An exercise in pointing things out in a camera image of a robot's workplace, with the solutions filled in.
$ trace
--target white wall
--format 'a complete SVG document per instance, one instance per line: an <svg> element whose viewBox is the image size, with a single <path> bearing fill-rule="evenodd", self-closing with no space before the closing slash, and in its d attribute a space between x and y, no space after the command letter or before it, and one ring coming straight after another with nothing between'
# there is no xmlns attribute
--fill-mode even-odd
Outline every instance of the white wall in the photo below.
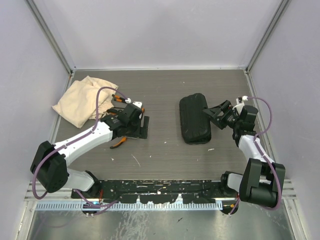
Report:
<svg viewBox="0 0 320 240"><path fill-rule="evenodd" d="M246 67L280 0L35 0L78 69Z"/></svg>
<svg viewBox="0 0 320 240"><path fill-rule="evenodd" d="M320 1L292 0L252 70L274 112L270 129L313 239L320 236ZM264 119L269 114L264 108Z"/></svg>
<svg viewBox="0 0 320 240"><path fill-rule="evenodd" d="M0 1L0 239L11 240L68 74L23 0Z"/></svg>

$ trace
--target white scrap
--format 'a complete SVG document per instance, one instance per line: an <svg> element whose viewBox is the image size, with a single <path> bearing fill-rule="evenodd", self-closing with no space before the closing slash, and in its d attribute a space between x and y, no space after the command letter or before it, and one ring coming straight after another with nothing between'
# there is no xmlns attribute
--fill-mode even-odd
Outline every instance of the white scrap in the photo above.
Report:
<svg viewBox="0 0 320 240"><path fill-rule="evenodd" d="M140 163L138 162L138 160L136 159L136 157L133 156L132 154L131 154L131 156L132 156L132 157L136 160L136 162L139 164L139 168L141 168Z"/></svg>

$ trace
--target gray floor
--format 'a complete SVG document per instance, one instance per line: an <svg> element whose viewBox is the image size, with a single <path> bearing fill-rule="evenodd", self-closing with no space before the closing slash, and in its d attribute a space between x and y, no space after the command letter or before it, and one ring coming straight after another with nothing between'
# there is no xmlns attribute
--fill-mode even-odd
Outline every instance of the gray floor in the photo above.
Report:
<svg viewBox="0 0 320 240"><path fill-rule="evenodd" d="M249 95L242 70L77 71L74 80L88 75L113 82L132 100L143 102L145 115L150 116L148 139L129 139L109 149L115 139L82 155L71 168L89 170L99 179L219 179L225 171L243 173L247 161L232 140L231 129L211 124L209 143L188 145L179 118L179 101L190 94L204 94L209 107ZM78 129L62 119L56 142L92 125L93 120Z"/></svg>
<svg viewBox="0 0 320 240"><path fill-rule="evenodd" d="M268 211L241 202L232 217L218 210L109 211L94 218L76 211L36 211L27 239L294 240L295 237L284 204L277 211Z"/></svg>

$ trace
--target folded cloth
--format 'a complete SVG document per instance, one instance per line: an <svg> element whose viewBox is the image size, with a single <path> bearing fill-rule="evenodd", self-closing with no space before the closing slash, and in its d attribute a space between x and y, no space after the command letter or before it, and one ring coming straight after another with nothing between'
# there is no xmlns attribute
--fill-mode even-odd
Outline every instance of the folded cloth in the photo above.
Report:
<svg viewBox="0 0 320 240"><path fill-rule="evenodd" d="M82 81L74 81L57 105L52 108L65 120L77 128L81 128L88 119L96 118L96 98L101 87L118 89L118 86L112 82L87 76ZM99 118L113 107L111 103L112 94L115 94L115 91L111 89L103 89L100 92L98 100Z"/></svg>

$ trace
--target black pouch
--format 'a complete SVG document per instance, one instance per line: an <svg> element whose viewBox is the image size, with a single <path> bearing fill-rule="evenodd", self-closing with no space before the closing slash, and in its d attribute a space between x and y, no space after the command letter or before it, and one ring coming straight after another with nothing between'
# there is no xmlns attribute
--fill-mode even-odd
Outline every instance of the black pouch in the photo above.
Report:
<svg viewBox="0 0 320 240"><path fill-rule="evenodd" d="M207 109L206 97L201 93L186 96L180 100L180 124L183 140L187 144L206 144L211 140L209 117L203 113Z"/></svg>

